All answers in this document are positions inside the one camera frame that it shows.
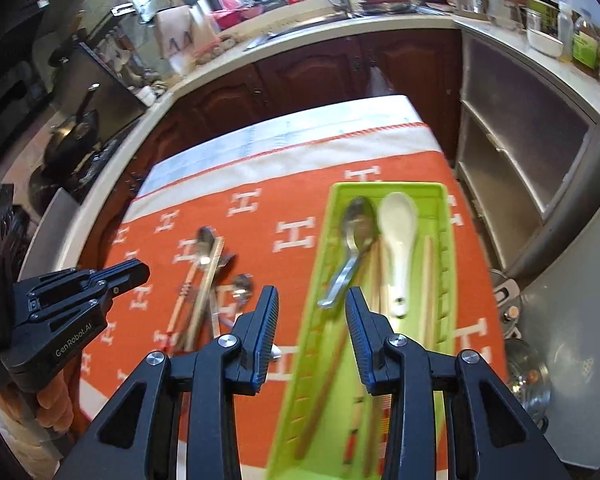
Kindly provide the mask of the left hand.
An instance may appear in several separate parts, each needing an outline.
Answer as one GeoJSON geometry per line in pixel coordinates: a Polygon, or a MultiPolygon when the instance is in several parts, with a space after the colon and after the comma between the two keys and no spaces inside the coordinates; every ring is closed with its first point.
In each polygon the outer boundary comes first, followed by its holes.
{"type": "MultiPolygon", "coordinates": [[[[12,420],[24,423],[23,402],[14,386],[0,391],[0,409],[12,420]]],[[[58,432],[69,429],[73,421],[73,407],[64,373],[59,372],[48,385],[36,394],[36,421],[44,428],[58,432]]]]}

